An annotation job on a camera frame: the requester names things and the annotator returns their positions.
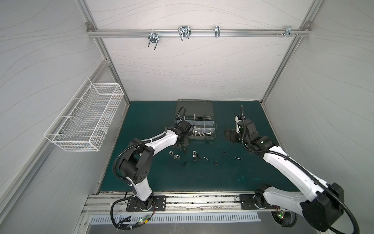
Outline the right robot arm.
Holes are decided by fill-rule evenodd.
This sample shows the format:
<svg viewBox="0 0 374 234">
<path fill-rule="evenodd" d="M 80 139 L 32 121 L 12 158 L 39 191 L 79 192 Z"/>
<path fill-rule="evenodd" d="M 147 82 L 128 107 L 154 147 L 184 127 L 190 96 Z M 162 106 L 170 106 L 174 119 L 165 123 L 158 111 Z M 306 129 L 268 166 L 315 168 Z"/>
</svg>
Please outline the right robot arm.
<svg viewBox="0 0 374 234">
<path fill-rule="evenodd" d="M 265 184 L 255 191 L 253 200 L 259 209 L 268 206 L 280 208 L 301 215 L 314 229 L 328 230 L 338 234 L 333 224 L 346 214 L 353 226 L 353 233 L 360 232 L 359 224 L 351 210 L 344 203 L 344 189 L 337 183 L 328 183 L 296 162 L 276 145 L 271 138 L 261 136 L 255 123 L 244 114 L 235 117 L 236 128 L 226 133 L 234 137 L 236 143 L 253 155 L 272 165 L 291 181 L 301 192 L 300 195 L 280 190 Z"/>
</svg>

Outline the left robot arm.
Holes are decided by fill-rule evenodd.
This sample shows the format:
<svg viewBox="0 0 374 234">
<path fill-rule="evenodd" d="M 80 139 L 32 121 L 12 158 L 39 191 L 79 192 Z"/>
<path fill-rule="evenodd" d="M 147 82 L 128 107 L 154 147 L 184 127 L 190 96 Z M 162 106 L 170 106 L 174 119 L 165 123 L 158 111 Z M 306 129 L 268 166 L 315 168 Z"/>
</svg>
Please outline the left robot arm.
<svg viewBox="0 0 374 234">
<path fill-rule="evenodd" d="M 147 179 L 153 157 L 170 146 L 182 143 L 191 129 L 192 125 L 182 120 L 154 137 L 144 140 L 134 138 L 116 157 L 113 174 L 131 187 L 140 209 L 148 210 L 153 203 L 153 191 Z"/>
</svg>

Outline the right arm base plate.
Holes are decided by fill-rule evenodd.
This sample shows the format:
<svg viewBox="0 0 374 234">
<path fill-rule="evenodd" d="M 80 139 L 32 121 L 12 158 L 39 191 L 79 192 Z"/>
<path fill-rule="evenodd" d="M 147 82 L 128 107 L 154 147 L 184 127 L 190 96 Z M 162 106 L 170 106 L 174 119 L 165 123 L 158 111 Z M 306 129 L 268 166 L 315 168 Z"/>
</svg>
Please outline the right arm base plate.
<svg viewBox="0 0 374 234">
<path fill-rule="evenodd" d="M 270 205 L 263 195 L 240 194 L 237 202 L 240 203 L 242 210 L 276 210 L 279 207 Z"/>
</svg>

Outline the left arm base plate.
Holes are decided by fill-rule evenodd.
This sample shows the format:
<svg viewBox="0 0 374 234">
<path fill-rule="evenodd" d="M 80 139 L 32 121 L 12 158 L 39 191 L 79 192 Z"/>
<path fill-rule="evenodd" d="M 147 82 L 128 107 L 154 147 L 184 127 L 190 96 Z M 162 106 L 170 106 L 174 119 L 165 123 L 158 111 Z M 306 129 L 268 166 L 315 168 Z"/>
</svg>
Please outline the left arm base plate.
<svg viewBox="0 0 374 234">
<path fill-rule="evenodd" d="M 146 201 L 141 201 L 137 197 L 129 199 L 126 207 L 127 212 L 151 212 L 165 211 L 166 196 L 150 196 Z"/>
</svg>

